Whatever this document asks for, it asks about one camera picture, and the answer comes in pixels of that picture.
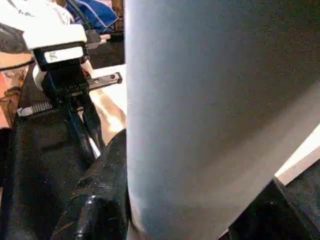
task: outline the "black cloth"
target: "black cloth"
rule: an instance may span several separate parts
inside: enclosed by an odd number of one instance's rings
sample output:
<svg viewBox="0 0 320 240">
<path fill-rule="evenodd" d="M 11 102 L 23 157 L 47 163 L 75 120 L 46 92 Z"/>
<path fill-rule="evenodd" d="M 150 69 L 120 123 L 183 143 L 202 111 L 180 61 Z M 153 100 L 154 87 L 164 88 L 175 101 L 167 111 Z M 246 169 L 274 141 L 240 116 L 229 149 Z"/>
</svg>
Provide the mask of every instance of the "black cloth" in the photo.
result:
<svg viewBox="0 0 320 240">
<path fill-rule="evenodd" d="M 124 63 L 124 43 L 106 43 L 90 51 L 93 68 Z M 19 107 L 48 99 L 29 68 Z M 0 210 L 0 239 L 48 240 L 88 166 L 66 116 L 51 110 L 16 117 L 6 162 Z"/>
</svg>

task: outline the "gray pipe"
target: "gray pipe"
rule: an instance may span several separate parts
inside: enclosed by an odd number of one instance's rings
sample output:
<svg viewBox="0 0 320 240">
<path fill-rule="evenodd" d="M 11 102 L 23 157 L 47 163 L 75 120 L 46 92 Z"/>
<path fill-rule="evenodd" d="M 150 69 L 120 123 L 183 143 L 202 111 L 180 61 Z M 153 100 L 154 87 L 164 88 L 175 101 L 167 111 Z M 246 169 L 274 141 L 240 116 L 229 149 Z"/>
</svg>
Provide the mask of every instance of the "gray pipe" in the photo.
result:
<svg viewBox="0 0 320 240">
<path fill-rule="evenodd" d="M 142 239 L 216 239 L 319 123 L 320 21 L 306 2 L 126 1 Z"/>
</svg>

